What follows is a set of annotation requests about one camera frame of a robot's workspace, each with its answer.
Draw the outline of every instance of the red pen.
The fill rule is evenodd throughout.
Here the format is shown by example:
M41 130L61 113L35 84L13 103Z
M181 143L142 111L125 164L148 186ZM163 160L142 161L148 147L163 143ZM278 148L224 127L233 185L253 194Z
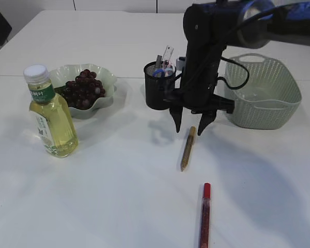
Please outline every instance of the red pen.
M208 248L209 224L210 224L210 195L211 195L211 185L209 183L205 183L202 198L202 215L201 215L199 248Z

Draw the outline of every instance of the white bottle cap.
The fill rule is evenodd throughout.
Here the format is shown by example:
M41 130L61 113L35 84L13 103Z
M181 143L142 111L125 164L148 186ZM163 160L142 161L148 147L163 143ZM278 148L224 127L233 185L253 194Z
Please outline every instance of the white bottle cap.
M44 65L33 65L27 67L24 72L24 78L28 84L43 84L50 78L50 73Z

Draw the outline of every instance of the wavy-edged bowl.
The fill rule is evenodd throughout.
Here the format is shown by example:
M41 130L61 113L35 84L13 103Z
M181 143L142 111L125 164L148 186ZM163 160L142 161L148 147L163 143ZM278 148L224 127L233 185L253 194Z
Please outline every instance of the wavy-edged bowl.
M83 118L85 116L89 116L93 110L107 107L110 105L110 102L113 101L113 94L115 91L114 83L117 81L117 77L115 77L106 68L93 64L64 65L50 71L53 87L61 87L64 86L67 81L74 81L75 77L85 69L96 72L96 79L101 80L103 88L105 89L105 97L98 98L94 102L93 106L87 110L79 110L74 107L69 107L70 114L73 117Z

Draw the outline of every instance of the grape bunch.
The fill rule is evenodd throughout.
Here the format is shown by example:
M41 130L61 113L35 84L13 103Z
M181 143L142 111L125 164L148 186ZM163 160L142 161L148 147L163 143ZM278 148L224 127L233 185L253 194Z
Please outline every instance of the grape bunch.
M66 82L66 87L60 95L67 101L69 107L79 110L87 110L94 102L105 97L105 89L100 80L96 80L97 74L88 69L76 76L75 81Z

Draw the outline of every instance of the yellow oil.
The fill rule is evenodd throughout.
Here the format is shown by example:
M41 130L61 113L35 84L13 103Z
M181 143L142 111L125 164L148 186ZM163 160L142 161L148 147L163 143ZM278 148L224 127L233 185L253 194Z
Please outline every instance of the yellow oil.
M41 90L49 87L51 84L51 81L48 80L36 86L28 84L28 87L31 90ZM68 105L62 96L55 94L55 97L46 103L38 103L33 100L30 103L29 110L43 116L47 120L54 146L56 147L55 152L51 152L52 155L63 158L77 147L77 134L72 123Z

